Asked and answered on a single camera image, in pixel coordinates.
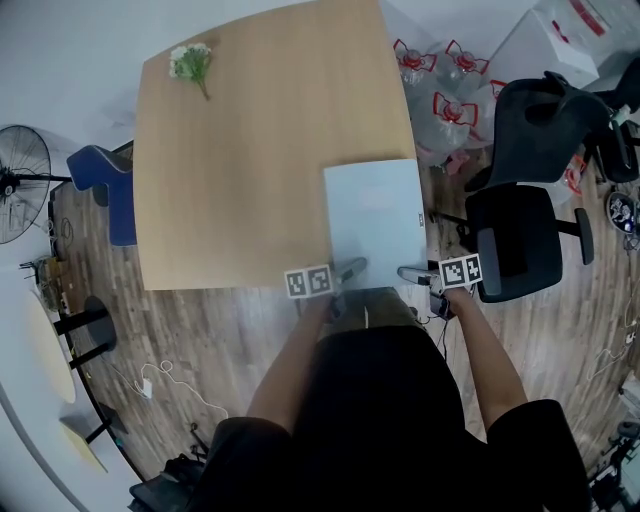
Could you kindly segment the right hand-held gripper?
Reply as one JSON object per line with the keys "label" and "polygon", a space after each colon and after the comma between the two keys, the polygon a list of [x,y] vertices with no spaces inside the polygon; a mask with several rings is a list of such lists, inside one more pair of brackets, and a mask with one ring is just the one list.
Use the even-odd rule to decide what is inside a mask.
{"label": "right hand-held gripper", "polygon": [[436,270],[399,267],[397,274],[412,284],[429,286],[431,311],[441,319],[454,317],[450,302],[444,295],[446,290],[465,288],[469,291],[483,281],[483,269],[478,253],[440,261],[436,264]]}

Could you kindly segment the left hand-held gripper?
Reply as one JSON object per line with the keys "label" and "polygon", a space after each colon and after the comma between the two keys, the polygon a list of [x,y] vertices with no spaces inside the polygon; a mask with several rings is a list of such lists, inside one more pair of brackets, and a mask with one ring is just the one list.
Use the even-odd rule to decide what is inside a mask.
{"label": "left hand-held gripper", "polygon": [[343,284],[356,279],[366,270],[367,259],[353,258],[333,268],[319,265],[284,272],[287,296],[292,300],[330,297],[329,318],[337,321],[345,312]]}

